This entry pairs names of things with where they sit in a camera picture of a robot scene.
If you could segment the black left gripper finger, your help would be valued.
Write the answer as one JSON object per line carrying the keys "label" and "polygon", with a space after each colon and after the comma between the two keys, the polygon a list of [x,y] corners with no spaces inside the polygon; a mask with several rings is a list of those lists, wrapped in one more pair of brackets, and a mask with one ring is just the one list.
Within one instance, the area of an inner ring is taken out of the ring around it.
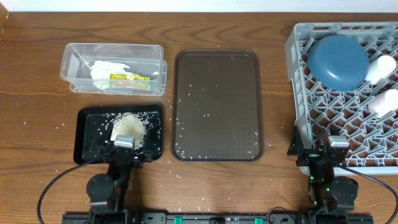
{"label": "black left gripper finger", "polygon": [[143,148],[143,153],[144,155],[148,155],[151,154],[151,140],[150,140],[150,136],[151,136],[151,128],[146,129],[146,135],[145,135],[145,141],[144,141],[144,148]]}
{"label": "black left gripper finger", "polygon": [[107,146],[109,142],[112,142],[111,140],[112,131],[113,131],[113,126],[109,126],[108,128],[106,128],[105,132],[98,139],[99,146]]}

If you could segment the pile of white rice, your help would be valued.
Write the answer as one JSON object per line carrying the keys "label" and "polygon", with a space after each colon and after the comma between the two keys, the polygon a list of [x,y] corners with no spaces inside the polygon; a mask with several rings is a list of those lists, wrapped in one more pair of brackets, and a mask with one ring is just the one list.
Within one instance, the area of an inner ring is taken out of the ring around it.
{"label": "pile of white rice", "polygon": [[144,148],[146,129],[151,128],[153,160],[162,155],[162,120],[158,111],[100,114],[94,126],[98,138],[109,126],[113,126],[112,141],[117,135],[133,136],[135,149]]}

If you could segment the pink cup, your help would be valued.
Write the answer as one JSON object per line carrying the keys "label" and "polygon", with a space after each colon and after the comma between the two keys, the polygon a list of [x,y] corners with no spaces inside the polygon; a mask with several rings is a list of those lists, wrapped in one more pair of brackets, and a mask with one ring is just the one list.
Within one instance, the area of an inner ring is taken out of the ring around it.
{"label": "pink cup", "polygon": [[377,96],[368,104],[369,111],[376,113],[377,118],[381,118],[398,107],[398,90],[387,90]]}

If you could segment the yellow green snack wrapper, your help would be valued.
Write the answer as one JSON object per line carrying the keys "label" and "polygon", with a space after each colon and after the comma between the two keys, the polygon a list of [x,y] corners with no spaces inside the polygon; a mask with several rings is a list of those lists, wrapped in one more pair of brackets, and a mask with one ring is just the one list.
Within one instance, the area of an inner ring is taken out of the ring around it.
{"label": "yellow green snack wrapper", "polygon": [[150,81],[150,77],[144,77],[136,73],[111,73],[109,76],[110,80],[138,80],[138,81]]}

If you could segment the dark blue plate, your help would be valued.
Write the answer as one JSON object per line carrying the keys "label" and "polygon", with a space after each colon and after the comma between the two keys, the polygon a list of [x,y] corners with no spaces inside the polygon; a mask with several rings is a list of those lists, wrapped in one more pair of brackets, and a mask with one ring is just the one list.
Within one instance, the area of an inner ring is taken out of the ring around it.
{"label": "dark blue plate", "polygon": [[324,37],[308,51],[307,67],[322,85],[336,91],[359,87],[369,70],[364,48],[344,35]]}

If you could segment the white napkin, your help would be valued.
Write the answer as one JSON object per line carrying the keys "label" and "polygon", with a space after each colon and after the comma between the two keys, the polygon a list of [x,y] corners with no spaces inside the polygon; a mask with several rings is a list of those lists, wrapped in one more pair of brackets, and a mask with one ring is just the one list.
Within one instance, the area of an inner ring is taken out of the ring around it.
{"label": "white napkin", "polygon": [[97,60],[93,66],[91,66],[90,75],[93,80],[105,80],[105,82],[94,82],[94,86],[100,90],[104,90],[110,87],[110,83],[106,82],[109,79],[111,73],[127,73],[125,68],[129,66],[123,63],[114,63],[107,61]]}

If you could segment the cream white cup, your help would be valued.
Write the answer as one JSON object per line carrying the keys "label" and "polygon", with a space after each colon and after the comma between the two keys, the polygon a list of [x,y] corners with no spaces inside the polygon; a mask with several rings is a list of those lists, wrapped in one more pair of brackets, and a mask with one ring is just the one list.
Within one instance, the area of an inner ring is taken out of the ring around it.
{"label": "cream white cup", "polygon": [[370,63],[365,80],[372,85],[378,85],[395,70],[396,66],[393,57],[382,55]]}

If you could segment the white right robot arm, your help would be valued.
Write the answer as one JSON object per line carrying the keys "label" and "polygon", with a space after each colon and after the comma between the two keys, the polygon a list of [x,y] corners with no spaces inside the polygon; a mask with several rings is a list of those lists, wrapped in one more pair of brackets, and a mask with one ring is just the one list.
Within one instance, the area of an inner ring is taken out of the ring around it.
{"label": "white right robot arm", "polygon": [[296,156],[296,166],[308,167],[308,199],[315,208],[297,215],[295,223],[348,223],[346,212],[354,210],[357,181],[336,176],[335,167],[349,150],[344,136],[328,136],[318,147],[305,147],[299,128],[294,127],[287,154]]}

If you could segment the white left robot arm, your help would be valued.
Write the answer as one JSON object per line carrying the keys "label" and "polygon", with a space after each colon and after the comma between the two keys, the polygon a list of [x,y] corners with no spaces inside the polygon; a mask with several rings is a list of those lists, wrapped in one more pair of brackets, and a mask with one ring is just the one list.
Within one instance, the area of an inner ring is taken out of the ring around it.
{"label": "white left robot arm", "polygon": [[266,215],[168,215],[165,213],[140,214],[123,207],[123,200],[131,177],[131,169],[141,168],[145,162],[153,160],[152,152],[147,148],[152,143],[151,129],[144,131],[144,146],[135,146],[133,136],[118,135],[111,139],[111,133],[96,138],[89,151],[96,151],[97,156],[91,163],[108,164],[105,174],[94,175],[87,183],[86,192],[90,198],[90,211],[86,223],[298,223],[296,214],[274,213]]}

